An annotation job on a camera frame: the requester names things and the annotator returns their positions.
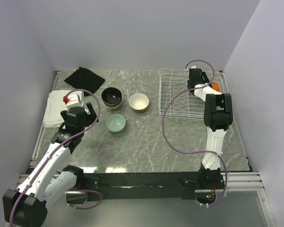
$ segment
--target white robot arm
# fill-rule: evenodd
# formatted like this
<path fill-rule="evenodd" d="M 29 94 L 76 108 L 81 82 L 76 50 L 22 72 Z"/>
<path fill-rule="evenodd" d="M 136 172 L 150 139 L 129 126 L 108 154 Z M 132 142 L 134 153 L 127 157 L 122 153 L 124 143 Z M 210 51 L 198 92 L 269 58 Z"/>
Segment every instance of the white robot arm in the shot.
<path fill-rule="evenodd" d="M 59 145 L 59 143 L 53 143 L 49 146 L 47 153 L 33 170 L 33 172 L 29 175 L 29 177 L 17 188 L 18 192 L 23 192 L 26 188 L 29 180 L 34 177 L 34 175 L 38 172 L 42 164 L 46 161 L 48 155 Z M 55 175 L 57 169 L 63 164 L 63 162 L 71 155 L 71 151 L 68 147 L 60 148 L 52 159 L 46 164 L 43 171 L 36 178 L 34 183 L 26 192 L 26 195 L 34 195 L 34 198 L 39 201 L 46 202 L 45 206 L 49 209 L 60 196 L 64 194 L 70 188 L 76 186 L 77 183 L 77 174 L 83 174 L 83 171 L 73 173 L 69 171 L 63 171 L 61 174 L 55 179 L 53 176 Z"/>
<path fill-rule="evenodd" d="M 12 220 L 14 224 L 22 227 L 40 227 L 45 221 L 48 209 L 67 190 L 85 188 L 83 169 L 75 166 L 67 166 L 57 179 L 54 178 L 57 169 L 81 142 L 85 127 L 97 119 L 91 103 L 86 104 L 90 112 L 88 114 L 81 104 L 78 105 L 78 97 L 70 97 L 73 99 L 69 99 L 69 110 L 61 112 L 64 123 L 55 133 L 40 163 L 16 190 L 8 189 L 3 195 L 4 217 L 7 222 L 13 207 L 16 206 L 17 212 Z"/>
<path fill-rule="evenodd" d="M 197 68 L 189 69 L 187 87 L 195 87 L 196 90 L 192 93 L 205 102 L 204 123 L 207 126 L 206 150 L 214 151 L 221 156 L 223 140 L 233 119 L 231 96 L 230 94 L 222 94 L 212 89 L 209 85 L 205 86 L 207 82 L 209 82 L 209 79 L 205 72 Z M 205 154 L 202 166 L 209 170 L 221 169 L 219 158 L 212 153 Z"/>
<path fill-rule="evenodd" d="M 203 86 L 204 84 L 199 84 L 196 85 L 195 87 L 203 87 Z M 206 102 L 207 94 L 221 95 L 222 93 L 212 89 L 210 86 L 195 90 L 195 96 L 199 97 L 204 102 Z M 226 132 L 227 130 L 224 129 L 217 129 L 216 131 L 213 131 L 210 127 L 207 127 L 206 150 L 214 151 L 221 156 L 223 140 L 226 135 Z M 210 170 L 221 168 L 219 158 L 212 153 L 205 154 L 202 161 L 202 165 L 204 166 L 205 169 L 210 169 Z"/>

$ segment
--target lavender wall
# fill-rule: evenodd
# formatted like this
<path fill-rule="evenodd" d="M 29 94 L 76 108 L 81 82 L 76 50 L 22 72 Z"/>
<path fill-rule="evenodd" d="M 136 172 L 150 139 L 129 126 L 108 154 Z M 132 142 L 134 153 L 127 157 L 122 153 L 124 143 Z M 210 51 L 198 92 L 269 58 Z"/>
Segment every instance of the lavender wall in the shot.
<path fill-rule="evenodd" d="M 17 0 L 56 70 L 222 70 L 259 0 Z"/>
<path fill-rule="evenodd" d="M 54 71 L 15 0 L 0 0 L 0 226 L 2 196 L 32 156 Z"/>
<path fill-rule="evenodd" d="M 252 167 L 284 227 L 284 0 L 261 0 L 225 73 Z"/>

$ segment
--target wire dish rack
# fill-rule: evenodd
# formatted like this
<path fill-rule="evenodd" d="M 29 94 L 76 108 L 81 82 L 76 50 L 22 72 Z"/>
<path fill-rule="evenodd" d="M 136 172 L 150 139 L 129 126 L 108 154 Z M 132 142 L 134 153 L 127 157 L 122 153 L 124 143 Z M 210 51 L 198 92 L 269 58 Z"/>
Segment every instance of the wire dish rack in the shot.
<path fill-rule="evenodd" d="M 188 72 L 186 70 L 160 69 L 159 113 L 162 117 L 171 99 L 187 89 Z M 225 74 L 215 72 L 213 80 L 220 87 L 220 92 L 228 93 Z M 169 107 L 166 117 L 184 118 L 202 121 L 205 103 L 198 97 L 186 92 L 179 96 Z"/>

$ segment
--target folded towel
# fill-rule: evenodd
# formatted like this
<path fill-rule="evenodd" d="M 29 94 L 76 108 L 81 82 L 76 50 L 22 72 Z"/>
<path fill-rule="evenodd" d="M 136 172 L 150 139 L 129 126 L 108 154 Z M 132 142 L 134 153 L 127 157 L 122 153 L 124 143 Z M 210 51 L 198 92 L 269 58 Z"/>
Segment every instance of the folded towel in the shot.
<path fill-rule="evenodd" d="M 64 81 L 73 86 L 75 89 L 85 89 L 94 94 L 104 83 L 105 79 L 88 69 L 79 67 L 78 70 L 76 70 Z"/>
<path fill-rule="evenodd" d="M 57 90 L 49 93 L 43 118 L 43 126 L 45 128 L 58 128 L 64 122 L 60 112 L 67 110 L 67 107 L 63 102 L 63 96 L 65 96 L 68 92 L 68 90 Z M 83 92 L 75 91 L 72 94 L 79 95 L 83 106 Z"/>

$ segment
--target orange object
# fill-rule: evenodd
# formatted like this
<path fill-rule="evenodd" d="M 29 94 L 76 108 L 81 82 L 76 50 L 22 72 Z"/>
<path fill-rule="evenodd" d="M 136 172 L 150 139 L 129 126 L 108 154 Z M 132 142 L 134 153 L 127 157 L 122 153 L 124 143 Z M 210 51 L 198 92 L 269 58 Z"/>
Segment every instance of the orange object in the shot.
<path fill-rule="evenodd" d="M 219 85 L 217 83 L 212 82 L 212 87 L 213 87 L 214 90 L 220 92 L 220 88 L 219 88 Z"/>

